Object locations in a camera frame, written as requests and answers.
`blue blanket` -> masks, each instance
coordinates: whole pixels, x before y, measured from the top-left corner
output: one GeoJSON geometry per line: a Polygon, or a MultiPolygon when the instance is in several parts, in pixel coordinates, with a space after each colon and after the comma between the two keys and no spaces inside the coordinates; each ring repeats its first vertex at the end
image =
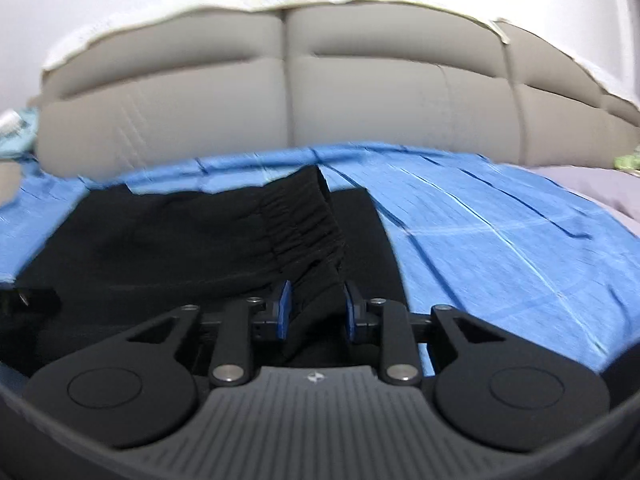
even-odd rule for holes
{"type": "Polygon", "coordinates": [[[449,303],[593,370],[640,339],[640,239],[608,212],[479,155],[388,144],[192,159],[101,183],[25,162],[20,193],[0,208],[0,282],[15,278],[88,189],[214,193],[305,164],[318,164],[331,189],[369,189],[414,312],[449,303]]]}

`light blue cloth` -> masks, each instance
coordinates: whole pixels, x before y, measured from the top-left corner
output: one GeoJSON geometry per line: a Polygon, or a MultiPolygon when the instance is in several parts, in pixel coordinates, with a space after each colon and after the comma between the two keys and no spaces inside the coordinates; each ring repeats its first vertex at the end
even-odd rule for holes
{"type": "Polygon", "coordinates": [[[304,164],[319,164],[331,189],[369,189],[414,312],[449,303],[593,370],[640,339],[640,239],[608,212],[479,155],[387,144],[192,159],[103,183],[56,179],[31,163],[16,200],[0,208],[0,280],[14,279],[88,188],[214,193],[304,164]]]}
{"type": "Polygon", "coordinates": [[[23,126],[17,131],[0,137],[0,158],[19,158],[27,153],[36,140],[38,132],[38,111],[25,108],[18,111],[23,126]]]}

